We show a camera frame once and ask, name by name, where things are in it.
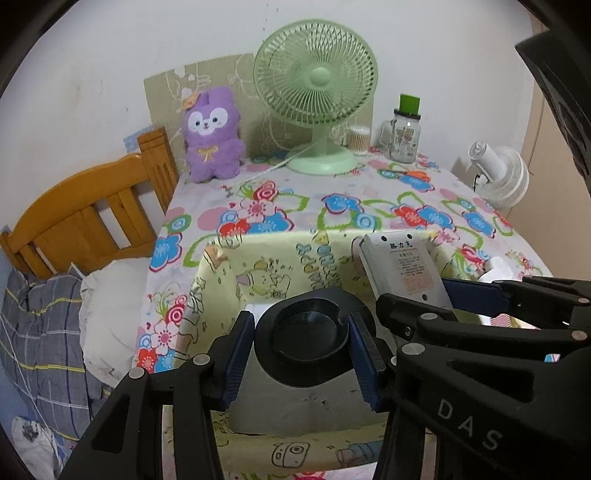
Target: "yellow bow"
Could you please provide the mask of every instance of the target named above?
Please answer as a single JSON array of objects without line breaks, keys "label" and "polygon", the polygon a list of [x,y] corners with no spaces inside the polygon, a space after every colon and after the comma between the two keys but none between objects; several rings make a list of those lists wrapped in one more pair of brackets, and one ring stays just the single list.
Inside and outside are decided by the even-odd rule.
[{"label": "yellow bow", "polygon": [[203,163],[209,161],[209,160],[213,160],[213,154],[215,152],[217,152],[219,149],[217,147],[217,145],[214,145],[212,147],[209,148],[198,148],[197,152],[199,153],[199,155],[203,155],[205,158],[203,159]]}]

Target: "wooden bed frame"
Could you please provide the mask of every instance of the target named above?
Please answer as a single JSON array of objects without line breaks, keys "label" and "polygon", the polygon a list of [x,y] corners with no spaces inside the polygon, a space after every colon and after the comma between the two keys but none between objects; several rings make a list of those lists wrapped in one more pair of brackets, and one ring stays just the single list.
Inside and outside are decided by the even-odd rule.
[{"label": "wooden bed frame", "polygon": [[[134,187],[149,181],[163,212],[178,182],[178,172],[164,128],[138,137],[141,154],[129,154],[63,180],[41,195],[11,233],[0,234],[0,247],[13,266],[42,279],[67,272],[73,262],[85,273],[121,258],[150,257],[156,234]],[[128,238],[119,248],[95,204],[105,199]]]}]

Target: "blue plaid blanket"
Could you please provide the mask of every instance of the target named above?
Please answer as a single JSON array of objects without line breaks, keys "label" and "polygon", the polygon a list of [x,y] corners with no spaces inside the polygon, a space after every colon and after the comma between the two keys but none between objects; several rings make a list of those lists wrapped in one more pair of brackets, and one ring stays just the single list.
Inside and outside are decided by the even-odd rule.
[{"label": "blue plaid blanket", "polygon": [[70,274],[43,281],[14,270],[0,313],[0,361],[7,377],[43,417],[39,421],[70,440],[81,437],[109,392],[84,367],[80,284]]}]

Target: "green lid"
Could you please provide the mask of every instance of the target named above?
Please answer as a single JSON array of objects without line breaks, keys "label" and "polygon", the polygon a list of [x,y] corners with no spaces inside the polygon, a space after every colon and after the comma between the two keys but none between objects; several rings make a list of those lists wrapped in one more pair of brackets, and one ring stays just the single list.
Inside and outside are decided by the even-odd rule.
[{"label": "green lid", "polygon": [[400,108],[402,113],[409,113],[410,115],[418,115],[418,106],[421,103],[419,97],[413,97],[412,95],[405,95],[404,93],[400,96]]}]

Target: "purple plush toy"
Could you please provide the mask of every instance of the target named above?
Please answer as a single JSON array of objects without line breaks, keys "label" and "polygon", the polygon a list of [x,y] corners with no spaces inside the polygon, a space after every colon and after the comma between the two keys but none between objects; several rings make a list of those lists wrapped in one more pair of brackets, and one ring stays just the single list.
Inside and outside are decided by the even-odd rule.
[{"label": "purple plush toy", "polygon": [[196,92],[193,100],[194,105],[189,100],[183,120],[191,179],[200,182],[212,177],[235,177],[246,146],[238,138],[240,112],[234,105],[232,91],[228,87],[217,87]]}]

